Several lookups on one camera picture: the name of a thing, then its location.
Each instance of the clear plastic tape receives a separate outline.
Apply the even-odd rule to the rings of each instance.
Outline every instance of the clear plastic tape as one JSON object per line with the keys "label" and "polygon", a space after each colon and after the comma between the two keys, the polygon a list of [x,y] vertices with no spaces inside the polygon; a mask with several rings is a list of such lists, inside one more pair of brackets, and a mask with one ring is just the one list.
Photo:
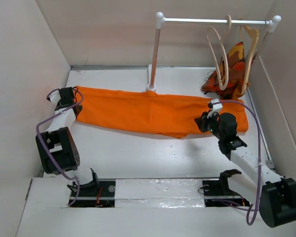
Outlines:
{"label": "clear plastic tape", "polygon": [[130,208],[205,207],[201,179],[123,179],[116,181],[115,206]]}

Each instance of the hanger hook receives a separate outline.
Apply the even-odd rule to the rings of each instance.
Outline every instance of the hanger hook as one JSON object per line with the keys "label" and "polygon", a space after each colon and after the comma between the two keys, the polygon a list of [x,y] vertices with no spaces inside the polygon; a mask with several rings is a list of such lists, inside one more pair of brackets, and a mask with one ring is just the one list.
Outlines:
{"label": "hanger hook", "polygon": [[226,19],[227,19],[227,22],[228,22],[228,29],[226,31],[224,31],[221,42],[230,33],[230,30],[231,30],[231,16],[227,15]]}

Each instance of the clothes hanger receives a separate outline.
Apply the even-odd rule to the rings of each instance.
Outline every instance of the clothes hanger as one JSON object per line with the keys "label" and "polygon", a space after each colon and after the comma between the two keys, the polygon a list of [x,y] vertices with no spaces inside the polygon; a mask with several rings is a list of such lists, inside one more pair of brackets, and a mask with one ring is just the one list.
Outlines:
{"label": "clothes hanger", "polygon": [[[230,29],[231,29],[231,17],[230,17],[230,15],[227,16],[227,21],[228,21],[228,29],[226,31],[224,31],[224,34],[223,34],[222,37],[220,37],[220,35],[218,34],[217,30],[214,27],[212,27],[212,26],[210,26],[208,28],[207,35],[206,35],[206,38],[207,38],[209,47],[211,48],[212,55],[213,55],[213,58],[214,58],[214,63],[215,63],[215,68],[216,68],[216,72],[217,72],[217,78],[218,78],[218,84],[219,84],[220,90],[225,90],[227,88],[228,80],[229,80],[229,68],[228,68],[227,54],[226,54],[225,47],[222,44],[222,41],[229,34]],[[224,65],[225,65],[225,79],[224,79],[224,83],[222,82],[222,76],[221,76],[221,70],[223,71],[223,69],[221,68],[221,70],[220,70],[220,66],[219,66],[219,64],[217,62],[217,58],[216,58],[215,52],[214,52],[213,47],[212,47],[212,44],[211,44],[211,42],[210,42],[210,40],[208,38],[208,34],[209,34],[210,30],[213,30],[216,33],[216,35],[218,37],[218,40],[219,40],[219,46],[220,46],[221,52],[222,52],[222,61],[224,61]]]}
{"label": "clothes hanger", "polygon": [[244,77],[242,89],[241,89],[241,95],[244,95],[244,93],[247,90],[249,74],[250,74],[250,69],[251,69],[251,64],[252,64],[252,58],[253,58],[253,55],[254,55],[256,48],[257,48],[260,33],[257,29],[251,29],[248,26],[242,26],[242,27],[245,29],[245,31],[248,33],[248,35],[251,38],[251,47],[250,47],[250,50],[247,54],[245,77]]}

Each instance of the orange fabric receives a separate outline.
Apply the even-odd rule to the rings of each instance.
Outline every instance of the orange fabric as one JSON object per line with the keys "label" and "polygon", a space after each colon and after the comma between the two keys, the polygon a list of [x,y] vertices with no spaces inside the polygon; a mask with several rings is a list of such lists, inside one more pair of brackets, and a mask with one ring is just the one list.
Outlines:
{"label": "orange fabric", "polygon": [[[194,119],[209,110],[210,99],[196,96],[78,88],[84,100],[77,121],[106,128],[182,138],[201,134]],[[236,116],[238,132],[248,130],[242,106],[224,104],[221,113],[224,112]]]}

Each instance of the hanging garment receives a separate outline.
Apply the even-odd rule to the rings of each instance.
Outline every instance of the hanging garment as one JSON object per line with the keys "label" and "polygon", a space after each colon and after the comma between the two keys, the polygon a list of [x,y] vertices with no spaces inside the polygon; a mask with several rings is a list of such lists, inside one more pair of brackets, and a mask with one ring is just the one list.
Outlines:
{"label": "hanging garment", "polygon": [[[162,134],[182,138],[188,134],[201,134],[194,119],[208,111],[211,99],[196,96],[158,95],[153,91],[143,93],[119,90],[93,89],[78,86],[83,94],[83,109],[77,121],[96,126]],[[236,116],[238,132],[248,130],[244,107],[224,104],[221,113]]]}
{"label": "hanging garment", "polygon": [[[229,68],[229,80],[225,90],[220,90],[217,78],[217,71],[215,70],[207,82],[202,86],[202,91],[215,92],[221,99],[238,99],[241,97],[242,85],[245,77],[246,64],[245,64],[245,52],[243,42],[237,43],[231,48],[227,54],[228,68]],[[220,62],[220,74],[222,76],[222,82],[225,80],[224,61]]]}

